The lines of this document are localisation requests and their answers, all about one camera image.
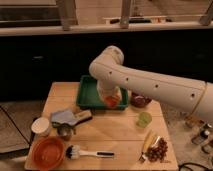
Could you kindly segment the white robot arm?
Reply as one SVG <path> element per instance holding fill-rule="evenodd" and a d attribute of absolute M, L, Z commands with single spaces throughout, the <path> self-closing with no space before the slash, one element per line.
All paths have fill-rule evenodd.
<path fill-rule="evenodd" d="M 89 66 L 101 95 L 113 95 L 116 87 L 142 94 L 193 114 L 213 125 L 213 83 L 125 67 L 124 54 L 108 46 Z"/>

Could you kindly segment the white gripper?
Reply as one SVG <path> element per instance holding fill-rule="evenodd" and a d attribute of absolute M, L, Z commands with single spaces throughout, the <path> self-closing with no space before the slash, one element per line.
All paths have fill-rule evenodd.
<path fill-rule="evenodd" d="M 122 95 L 118 86 L 114 86 L 104 81 L 98 80 L 97 92 L 103 102 L 106 102 L 108 100 L 115 100 L 117 102 L 121 101 Z"/>

